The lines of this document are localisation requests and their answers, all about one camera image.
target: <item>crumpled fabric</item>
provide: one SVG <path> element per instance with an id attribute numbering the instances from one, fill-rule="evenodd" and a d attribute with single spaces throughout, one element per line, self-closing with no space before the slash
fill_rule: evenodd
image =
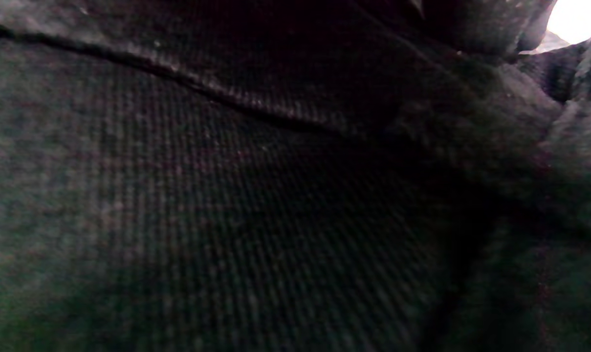
<path id="1" fill-rule="evenodd" d="M 591 351 L 591 40 L 0 1 L 9 350 Z"/>

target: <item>dark fabric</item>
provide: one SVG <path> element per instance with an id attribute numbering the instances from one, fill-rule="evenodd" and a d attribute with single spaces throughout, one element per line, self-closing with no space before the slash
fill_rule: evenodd
<path id="1" fill-rule="evenodd" d="M 591 41 L 397 30 L 0 1 L 0 352 L 590 351 Z"/>

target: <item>dark clothing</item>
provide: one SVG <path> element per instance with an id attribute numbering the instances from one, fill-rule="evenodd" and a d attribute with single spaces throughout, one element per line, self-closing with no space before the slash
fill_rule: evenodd
<path id="1" fill-rule="evenodd" d="M 591 351 L 591 41 L 79 2 L 0 0 L 0 352 Z"/>

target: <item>dark cloth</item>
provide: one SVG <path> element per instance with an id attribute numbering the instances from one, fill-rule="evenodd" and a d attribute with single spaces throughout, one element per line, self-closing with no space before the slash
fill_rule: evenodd
<path id="1" fill-rule="evenodd" d="M 8 351 L 591 351 L 591 40 L 0 0 Z"/>

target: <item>bright light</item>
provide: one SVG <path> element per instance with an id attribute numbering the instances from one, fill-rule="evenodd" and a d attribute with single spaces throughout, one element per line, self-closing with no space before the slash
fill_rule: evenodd
<path id="1" fill-rule="evenodd" d="M 591 0 L 558 0 L 548 30 L 570 44 L 591 37 Z"/>

